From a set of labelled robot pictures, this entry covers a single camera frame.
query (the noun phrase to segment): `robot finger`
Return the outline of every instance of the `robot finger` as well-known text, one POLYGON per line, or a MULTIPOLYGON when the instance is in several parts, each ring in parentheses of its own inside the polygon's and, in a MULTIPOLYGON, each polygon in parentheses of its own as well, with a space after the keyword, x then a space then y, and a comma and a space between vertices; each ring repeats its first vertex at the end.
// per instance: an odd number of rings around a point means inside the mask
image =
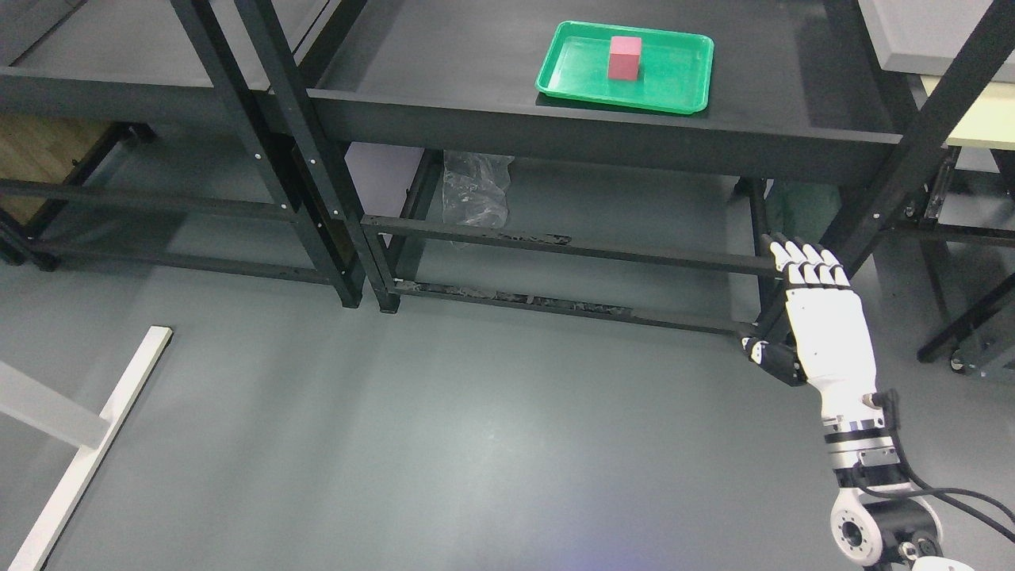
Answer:
POLYGON ((832 277, 835 279, 835 285, 838 285, 842 290, 852 290, 853 287, 850 285, 850 278, 845 276, 845 268, 837 265, 831 268, 832 277))
POLYGON ((775 258, 775 270, 783 271, 786 268, 786 264, 793 261, 793 259, 790 257, 790 254, 787 253, 786 248, 783 247, 782 243, 771 239, 770 237, 767 241, 768 251, 771 252, 771 255, 775 258))
POLYGON ((807 256, 805 256, 803 251, 800 249, 800 245, 797 245, 793 241, 789 239, 786 240, 786 242, 783 243, 783 247, 786 247, 786 253, 790 254, 790 258, 798 264, 802 264, 807 261, 807 256))
POLYGON ((810 285, 810 287, 819 287, 821 285, 821 279, 818 277, 817 266, 811 263, 801 264, 801 270, 804 274, 804 281, 810 285))
POLYGON ((818 279, 825 288, 835 288, 835 278, 831 275, 831 268, 825 264, 818 266, 818 279))
POLYGON ((838 261, 838 258, 835 257, 835 254, 832 254, 831 249, 828 249, 824 245, 818 243, 817 251, 818 251, 818 254, 820 254, 820 256, 821 256, 821 260, 824 261, 825 264, 827 264, 829 266, 842 265, 838 261))
POLYGON ((800 251, 803 252, 805 256, 807 256, 807 261, 811 262, 814 265, 825 263, 824 259, 821 257, 821 254, 818 254, 818 251, 814 248, 814 245, 811 245, 810 243, 804 241, 800 237, 797 237, 796 241, 797 244, 800 245, 800 251))

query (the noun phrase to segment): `white frame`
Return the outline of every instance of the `white frame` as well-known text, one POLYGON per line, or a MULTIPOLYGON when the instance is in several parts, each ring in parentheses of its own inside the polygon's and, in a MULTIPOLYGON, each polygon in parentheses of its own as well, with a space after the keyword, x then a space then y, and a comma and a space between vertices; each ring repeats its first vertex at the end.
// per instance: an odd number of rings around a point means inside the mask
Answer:
POLYGON ((0 362, 0 412, 78 447, 8 571, 42 569, 172 337, 148 330, 98 415, 0 362))

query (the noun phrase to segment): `clear plastic bag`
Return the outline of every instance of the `clear plastic bag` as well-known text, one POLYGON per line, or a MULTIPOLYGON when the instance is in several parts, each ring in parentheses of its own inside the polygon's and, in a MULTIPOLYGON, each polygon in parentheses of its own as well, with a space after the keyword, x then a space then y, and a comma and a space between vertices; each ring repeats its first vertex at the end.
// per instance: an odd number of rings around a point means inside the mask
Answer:
POLYGON ((502 154, 445 151, 445 223, 503 227, 507 222, 504 191, 511 184, 507 164, 514 159, 502 154))

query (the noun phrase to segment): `shelf surface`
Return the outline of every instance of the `shelf surface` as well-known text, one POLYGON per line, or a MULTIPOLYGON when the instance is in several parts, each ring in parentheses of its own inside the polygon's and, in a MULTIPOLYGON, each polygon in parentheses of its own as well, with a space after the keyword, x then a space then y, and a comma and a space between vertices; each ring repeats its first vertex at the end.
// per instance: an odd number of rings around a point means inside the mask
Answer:
POLYGON ((375 1, 318 87, 462 109, 625 111, 534 87, 554 29, 567 19, 712 38, 708 106, 692 116, 709 124, 893 132, 867 38, 857 32, 859 12, 833 4, 826 10, 819 0, 375 1))
MULTIPOLYGON (((326 0, 276 1, 289 46, 302 40, 326 0)), ((231 1, 212 2, 251 86, 264 71, 231 1)), ((173 6, 163 0, 88 0, 15 63, 48 76, 116 77, 165 85, 207 83, 207 74, 173 6)))

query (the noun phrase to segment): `red cube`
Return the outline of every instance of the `red cube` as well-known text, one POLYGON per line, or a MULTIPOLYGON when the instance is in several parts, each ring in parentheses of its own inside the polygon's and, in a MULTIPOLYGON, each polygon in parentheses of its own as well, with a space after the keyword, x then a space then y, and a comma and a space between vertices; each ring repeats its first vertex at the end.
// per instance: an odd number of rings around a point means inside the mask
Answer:
POLYGON ((610 79, 637 80, 641 64, 641 39, 633 35, 610 38, 610 66, 606 76, 610 79))

